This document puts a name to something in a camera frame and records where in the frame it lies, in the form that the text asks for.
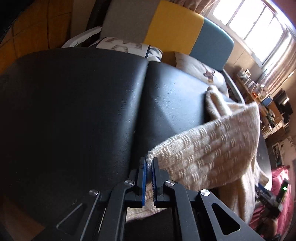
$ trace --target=silver screw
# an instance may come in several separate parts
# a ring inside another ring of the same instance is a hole
[[[200,191],[200,194],[201,195],[203,195],[203,196],[209,196],[209,194],[210,194],[210,191],[209,190],[207,190],[207,189],[202,189],[201,191]]]
[[[165,181],[165,184],[167,185],[167,186],[174,186],[175,185],[175,182],[173,181],[173,180],[167,180],[167,181]]]
[[[91,189],[91,190],[89,190],[89,195],[91,195],[91,196],[96,196],[96,195],[98,195],[98,194],[99,194],[99,191],[96,190],[96,189]]]
[[[126,180],[126,181],[124,181],[124,185],[126,185],[126,186],[132,186],[133,185],[133,181],[132,180]]]

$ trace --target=patterned pillow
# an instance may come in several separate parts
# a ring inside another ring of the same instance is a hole
[[[229,97],[224,76],[219,71],[186,54],[175,52],[175,56],[177,69],[196,77],[208,85],[215,85],[222,94]]]
[[[161,57],[163,55],[163,52],[156,47],[147,44],[139,44],[127,40],[121,40],[113,37],[105,37],[99,39],[89,47],[132,53],[142,56],[148,61],[157,62],[161,62]]]

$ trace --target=pink blanket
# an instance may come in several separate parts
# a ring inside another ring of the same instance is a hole
[[[274,195],[277,195],[279,193],[281,184],[286,178],[289,180],[289,171],[286,167],[280,167],[278,169],[272,170],[272,188],[271,192]],[[283,201],[283,211],[278,217],[278,228],[277,228],[277,234],[284,235],[284,233],[288,230],[290,221],[293,216],[293,209],[294,209],[294,197],[291,195],[291,186],[288,186],[288,190],[286,192],[285,200]],[[251,222],[249,226],[252,229],[255,229],[260,220],[260,216],[263,212],[264,208],[263,206],[258,207],[255,209],[253,217],[251,219]]]

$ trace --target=blue cushion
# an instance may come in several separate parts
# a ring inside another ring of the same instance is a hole
[[[223,29],[205,18],[200,34],[189,55],[221,71],[233,46],[233,39]]]

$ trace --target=gray cushion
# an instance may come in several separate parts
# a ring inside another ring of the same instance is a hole
[[[224,76],[217,70],[183,53],[175,52],[176,68],[180,69],[208,85],[217,86],[218,90],[229,97]]]
[[[159,2],[160,0],[112,0],[101,37],[143,43]]]

